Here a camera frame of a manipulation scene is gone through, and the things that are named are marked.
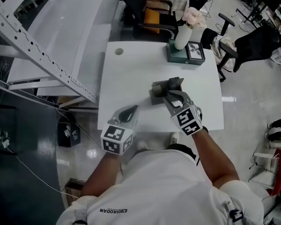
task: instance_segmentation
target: picture frame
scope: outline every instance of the picture frame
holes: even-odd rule
[[[201,43],[190,41],[185,48],[190,64],[201,65],[205,61],[205,54]]]

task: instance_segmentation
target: chair armrest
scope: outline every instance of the chair armrest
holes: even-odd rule
[[[169,5],[169,7],[173,7],[173,3],[171,1],[168,1],[168,0],[154,0],[154,1],[159,1],[159,2],[163,2],[163,3],[166,3]]]
[[[164,24],[153,24],[153,23],[144,23],[144,24],[138,24],[142,28],[159,28],[161,30],[166,30],[171,34],[171,39],[174,39],[175,37],[175,31],[176,28],[174,26],[170,25],[164,25]]]
[[[223,42],[219,42],[219,47],[224,50],[226,53],[228,53],[231,57],[237,59],[238,58],[238,53],[235,52],[232,48],[228,47],[226,44]]]
[[[159,28],[159,29],[176,31],[176,28],[174,26],[164,25],[164,24],[144,23],[139,25],[141,27],[146,27],[146,28]]]
[[[222,19],[224,19],[225,21],[229,22],[233,27],[235,27],[235,23],[229,19],[228,17],[226,17],[224,14],[219,13],[219,17],[221,17]]]

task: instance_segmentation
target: white table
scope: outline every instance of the white table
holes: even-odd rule
[[[122,55],[115,50],[122,48]],[[166,43],[109,42],[104,61],[99,101],[98,129],[113,113],[125,106],[138,104],[138,132],[176,132],[164,104],[151,105],[149,90],[153,82],[179,76],[182,90],[188,93],[203,112],[203,125],[209,130],[224,129],[222,93],[211,50],[204,50],[201,66],[168,63]]]

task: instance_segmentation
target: white t-shirt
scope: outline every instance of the white t-shirt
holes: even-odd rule
[[[123,181],[99,197],[72,203],[57,225],[80,220],[95,225],[223,225],[232,224],[231,210],[240,210],[244,224],[262,224],[261,200],[241,181],[220,189],[206,181],[194,160],[177,150],[136,155]]]

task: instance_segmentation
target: black chair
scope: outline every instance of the black chair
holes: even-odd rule
[[[219,16],[225,20],[225,24],[221,32],[221,35],[223,36],[226,33],[228,25],[231,24],[232,26],[235,26],[235,24],[223,14],[219,14]],[[205,29],[201,38],[203,48],[211,49],[213,39],[217,35],[218,33],[215,31]],[[220,41],[220,48],[226,52],[221,63],[217,66],[218,72],[222,76],[220,81],[223,82],[226,80],[226,77],[222,72],[222,68],[230,58],[236,59],[233,72],[237,72],[240,65],[244,62],[270,58],[273,50],[278,48],[278,43],[279,37],[277,31],[268,25],[263,25],[248,35],[237,39],[235,41],[235,47],[237,49],[236,52]]]
[[[156,0],[158,2],[166,3],[169,5],[169,10],[166,10],[168,14],[160,14],[159,24],[144,23],[145,8],[147,0],[123,0],[127,8],[125,9],[125,16],[134,15],[133,21],[133,38],[144,41],[158,41],[168,42],[169,39],[174,39],[178,33],[178,26],[175,16],[171,15],[173,4],[167,0]],[[152,10],[163,10],[159,8],[150,8]],[[160,33],[150,31],[145,28],[158,28]]]

